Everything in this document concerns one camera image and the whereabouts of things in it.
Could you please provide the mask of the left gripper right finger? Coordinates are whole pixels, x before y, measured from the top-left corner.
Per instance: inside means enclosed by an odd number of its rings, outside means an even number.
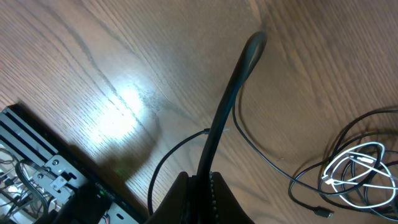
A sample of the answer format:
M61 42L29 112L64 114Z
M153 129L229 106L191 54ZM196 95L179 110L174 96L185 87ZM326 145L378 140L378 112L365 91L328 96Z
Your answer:
M219 172L211 173L213 221L217 224L254 224L236 200Z

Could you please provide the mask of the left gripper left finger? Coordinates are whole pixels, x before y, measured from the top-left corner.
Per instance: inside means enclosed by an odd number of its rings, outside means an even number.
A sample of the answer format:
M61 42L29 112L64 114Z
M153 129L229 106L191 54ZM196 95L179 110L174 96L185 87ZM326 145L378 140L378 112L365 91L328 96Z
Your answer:
M186 172L179 173L162 203L146 221L146 224L181 223L188 181L189 176Z

